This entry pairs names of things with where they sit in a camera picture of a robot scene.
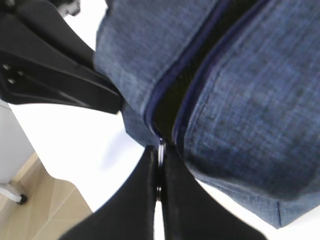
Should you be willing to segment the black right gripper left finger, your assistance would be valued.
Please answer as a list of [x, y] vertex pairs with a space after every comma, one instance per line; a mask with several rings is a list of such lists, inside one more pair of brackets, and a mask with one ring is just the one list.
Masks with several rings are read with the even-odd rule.
[[133, 172], [96, 212], [62, 240], [152, 240], [157, 201], [158, 154], [147, 146]]

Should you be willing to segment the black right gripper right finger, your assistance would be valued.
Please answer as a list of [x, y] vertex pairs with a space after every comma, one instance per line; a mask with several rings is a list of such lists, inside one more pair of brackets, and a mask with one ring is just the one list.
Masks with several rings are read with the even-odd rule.
[[195, 180], [172, 146], [164, 151], [161, 183], [165, 239], [266, 239], [259, 230], [215, 201]]

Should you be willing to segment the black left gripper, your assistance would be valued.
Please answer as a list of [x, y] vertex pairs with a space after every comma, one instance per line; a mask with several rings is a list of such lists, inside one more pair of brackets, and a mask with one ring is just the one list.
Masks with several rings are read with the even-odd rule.
[[93, 50], [51, 2], [18, 0], [17, 16], [12, 10], [11, 1], [0, 2], [1, 100], [120, 111], [121, 95], [95, 72]]

